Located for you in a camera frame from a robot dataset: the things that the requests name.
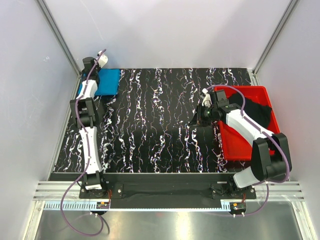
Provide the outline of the blue t-shirt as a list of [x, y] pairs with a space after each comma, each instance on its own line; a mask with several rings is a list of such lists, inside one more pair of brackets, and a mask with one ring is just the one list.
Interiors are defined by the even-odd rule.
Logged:
[[83, 95], [84, 98], [97, 96], [115, 96], [118, 93], [121, 71], [119, 69], [101, 69], [98, 73], [99, 83], [96, 80], [87, 80], [80, 84], [77, 98]]

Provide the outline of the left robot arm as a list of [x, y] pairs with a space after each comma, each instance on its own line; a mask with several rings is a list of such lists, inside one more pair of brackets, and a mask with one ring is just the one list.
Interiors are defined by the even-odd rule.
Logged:
[[85, 57], [82, 62], [84, 69], [81, 72], [79, 93], [69, 102], [71, 117], [80, 134], [84, 154], [84, 170], [77, 181], [81, 181], [81, 198], [103, 198], [108, 193], [108, 186], [98, 154], [98, 113], [94, 104], [101, 67], [99, 60], [93, 57]]

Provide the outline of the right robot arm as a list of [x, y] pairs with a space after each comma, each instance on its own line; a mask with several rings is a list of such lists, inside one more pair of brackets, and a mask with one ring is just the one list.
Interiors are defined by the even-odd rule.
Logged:
[[204, 88], [202, 102], [197, 105], [188, 124], [190, 127], [207, 127], [214, 121], [221, 121], [250, 144], [250, 166], [231, 176], [220, 190], [214, 190], [220, 196], [228, 194], [235, 199], [263, 182], [286, 182], [292, 170], [287, 137], [283, 133], [275, 134], [253, 120], [245, 112], [245, 96], [240, 96], [241, 105], [230, 103], [223, 89]]

